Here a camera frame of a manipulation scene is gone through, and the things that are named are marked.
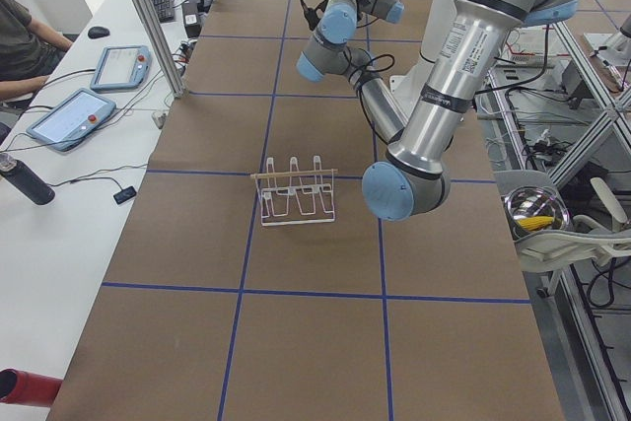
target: black mouse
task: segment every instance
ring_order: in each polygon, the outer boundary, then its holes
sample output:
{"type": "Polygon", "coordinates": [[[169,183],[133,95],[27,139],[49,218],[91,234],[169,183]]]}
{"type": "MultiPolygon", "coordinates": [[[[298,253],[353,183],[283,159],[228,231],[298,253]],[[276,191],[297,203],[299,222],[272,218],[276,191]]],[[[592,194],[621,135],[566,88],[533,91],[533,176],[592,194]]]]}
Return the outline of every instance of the black mouse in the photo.
{"type": "Polygon", "coordinates": [[[103,36],[108,36],[109,30],[105,27],[92,27],[88,30],[88,38],[95,39],[103,36]]]}

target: white rack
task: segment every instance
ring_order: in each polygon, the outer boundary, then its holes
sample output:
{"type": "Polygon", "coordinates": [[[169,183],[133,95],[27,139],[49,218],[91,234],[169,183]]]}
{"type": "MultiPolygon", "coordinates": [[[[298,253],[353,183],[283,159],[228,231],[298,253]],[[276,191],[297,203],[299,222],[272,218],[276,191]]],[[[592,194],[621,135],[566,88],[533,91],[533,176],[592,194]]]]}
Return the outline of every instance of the white rack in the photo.
{"type": "Polygon", "coordinates": [[[337,170],[323,170],[320,156],[314,168],[300,171],[292,157],[288,172],[276,172],[268,158],[266,173],[250,175],[256,182],[263,226],[316,224],[335,221],[334,176],[337,170]]]}

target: robotic arm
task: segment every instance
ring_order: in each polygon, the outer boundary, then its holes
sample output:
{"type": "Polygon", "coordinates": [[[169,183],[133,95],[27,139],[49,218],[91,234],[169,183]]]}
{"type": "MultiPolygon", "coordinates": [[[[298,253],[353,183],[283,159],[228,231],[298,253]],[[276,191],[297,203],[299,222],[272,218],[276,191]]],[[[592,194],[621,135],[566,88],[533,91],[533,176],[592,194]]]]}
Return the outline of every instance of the robotic arm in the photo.
{"type": "Polygon", "coordinates": [[[364,173],[364,197],[378,217],[398,221],[429,212],[447,199],[450,179],[443,153],[510,30],[567,20],[578,0],[455,0],[453,27],[411,116],[375,71],[370,53],[346,44],[361,12],[367,12],[363,5],[372,5],[369,13],[383,18],[380,5],[389,3],[386,20],[398,21],[396,12],[403,9],[400,0],[392,1],[328,0],[297,67],[315,82],[325,74],[343,75],[356,91],[388,142],[386,161],[364,173]]]}

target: tablet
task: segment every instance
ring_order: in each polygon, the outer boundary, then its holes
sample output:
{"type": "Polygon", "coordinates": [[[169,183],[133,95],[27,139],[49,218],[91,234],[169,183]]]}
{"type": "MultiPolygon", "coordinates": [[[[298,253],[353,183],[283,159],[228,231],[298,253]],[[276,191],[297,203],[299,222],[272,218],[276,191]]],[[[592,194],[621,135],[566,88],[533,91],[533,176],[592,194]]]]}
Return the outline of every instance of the tablet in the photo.
{"type": "Polygon", "coordinates": [[[31,125],[27,133],[35,140],[65,152],[102,125],[115,108],[114,101],[88,89],[80,89],[31,125]]]}
{"type": "Polygon", "coordinates": [[[90,89],[98,93],[136,89],[150,63],[147,46],[108,46],[101,54],[90,89]]]}

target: white table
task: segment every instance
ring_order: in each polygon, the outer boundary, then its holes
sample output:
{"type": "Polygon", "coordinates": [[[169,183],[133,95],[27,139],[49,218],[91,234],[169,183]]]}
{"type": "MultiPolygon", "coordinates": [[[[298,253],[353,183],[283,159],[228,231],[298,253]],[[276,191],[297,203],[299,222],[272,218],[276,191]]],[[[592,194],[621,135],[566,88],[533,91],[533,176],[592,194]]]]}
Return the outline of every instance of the white table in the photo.
{"type": "MultiPolygon", "coordinates": [[[[172,51],[186,39],[181,11],[176,10],[175,21],[162,24],[172,51]]],[[[94,68],[105,46],[126,44],[146,44],[152,49],[131,0],[105,0],[52,78],[94,68]],[[111,35],[89,39],[88,28],[96,25],[107,27],[111,35]]],[[[154,57],[148,77],[159,71],[154,57]]],[[[59,104],[77,89],[88,88],[90,80],[91,75],[84,74],[51,84],[33,105],[59,104]]],[[[123,107],[136,92],[108,96],[123,107]]],[[[166,108],[165,98],[167,104],[171,102],[168,93],[166,81],[159,80],[131,113],[70,152],[38,148],[12,155],[51,183],[100,169],[143,165],[160,135],[151,114],[166,108]]],[[[43,112],[23,115],[0,149],[43,112]]],[[[37,143],[20,136],[11,148],[32,145],[37,143]]],[[[144,173],[126,170],[109,175],[123,187],[138,188],[144,173]]],[[[0,180],[0,370],[16,368],[64,377],[133,203],[118,206],[112,198],[117,191],[108,180],[68,184],[56,188],[50,204],[36,206],[0,180]]],[[[39,421],[47,412],[46,408],[0,404],[3,421],[39,421]]]]}

